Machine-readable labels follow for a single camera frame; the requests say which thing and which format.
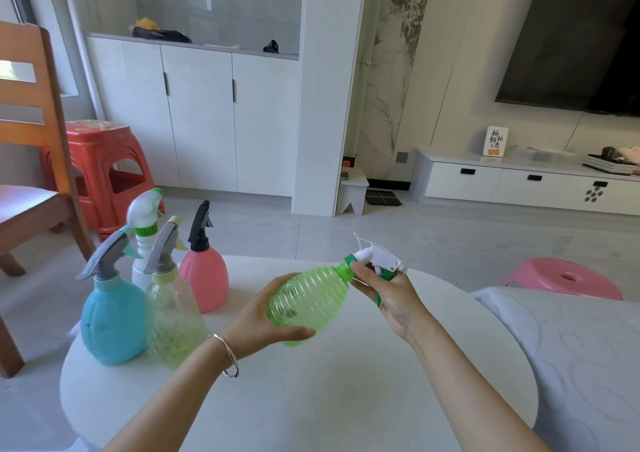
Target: forearm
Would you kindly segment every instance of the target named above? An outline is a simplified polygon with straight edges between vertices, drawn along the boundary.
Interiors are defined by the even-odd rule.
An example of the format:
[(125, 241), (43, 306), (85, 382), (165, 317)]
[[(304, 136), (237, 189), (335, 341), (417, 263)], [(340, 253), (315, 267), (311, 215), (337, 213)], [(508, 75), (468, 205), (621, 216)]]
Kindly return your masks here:
[(548, 448), (425, 312), (407, 341), (464, 452), (542, 452)]
[(224, 345), (209, 339), (109, 441), (104, 452), (177, 452), (211, 386), (228, 365)]

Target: television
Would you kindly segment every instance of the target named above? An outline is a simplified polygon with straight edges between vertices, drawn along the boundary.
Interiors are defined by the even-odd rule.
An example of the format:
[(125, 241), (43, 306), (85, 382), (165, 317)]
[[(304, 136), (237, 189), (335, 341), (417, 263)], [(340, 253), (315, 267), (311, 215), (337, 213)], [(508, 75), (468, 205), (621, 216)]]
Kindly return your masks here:
[(640, 116), (640, 0), (532, 0), (496, 101)]

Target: wooden chair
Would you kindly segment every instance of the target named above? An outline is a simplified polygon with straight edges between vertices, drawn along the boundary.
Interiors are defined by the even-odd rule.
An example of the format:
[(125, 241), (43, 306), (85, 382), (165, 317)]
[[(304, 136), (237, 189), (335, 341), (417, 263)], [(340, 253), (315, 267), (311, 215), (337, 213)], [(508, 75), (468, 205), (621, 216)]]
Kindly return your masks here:
[[(0, 185), (0, 268), (8, 275), (23, 273), (10, 252), (60, 222), (68, 222), (89, 260), (95, 246), (78, 202), (49, 33), (37, 26), (0, 22), (0, 40), (0, 60), (30, 63), (36, 76), (36, 83), (0, 79), (0, 104), (40, 108), (44, 119), (42, 125), (0, 119), (0, 143), (48, 147), (58, 185), (58, 192)], [(0, 317), (0, 372), (11, 377), (23, 366)]]

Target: drawer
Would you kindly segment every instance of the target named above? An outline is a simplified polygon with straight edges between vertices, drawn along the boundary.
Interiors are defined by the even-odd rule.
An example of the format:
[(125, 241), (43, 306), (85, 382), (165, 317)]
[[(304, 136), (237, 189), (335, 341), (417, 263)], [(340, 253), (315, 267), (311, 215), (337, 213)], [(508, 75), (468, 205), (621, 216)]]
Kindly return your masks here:
[(572, 176), (548, 172), (503, 169), (492, 201), (525, 206), (559, 207)]
[(425, 196), (429, 198), (491, 201), (502, 169), (436, 162)]
[(567, 209), (640, 215), (640, 181), (572, 176), (561, 202)]

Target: blue spray bottle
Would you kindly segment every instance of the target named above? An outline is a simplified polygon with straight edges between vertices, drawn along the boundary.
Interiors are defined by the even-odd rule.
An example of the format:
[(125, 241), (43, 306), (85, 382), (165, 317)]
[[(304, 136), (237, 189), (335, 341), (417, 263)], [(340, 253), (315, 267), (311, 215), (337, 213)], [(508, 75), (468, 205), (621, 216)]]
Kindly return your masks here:
[(94, 276), (80, 331), (84, 346), (102, 364), (128, 361), (147, 346), (145, 293), (124, 280), (115, 267), (123, 256), (142, 258), (130, 247), (128, 232), (131, 229), (124, 227), (108, 237), (76, 277)]

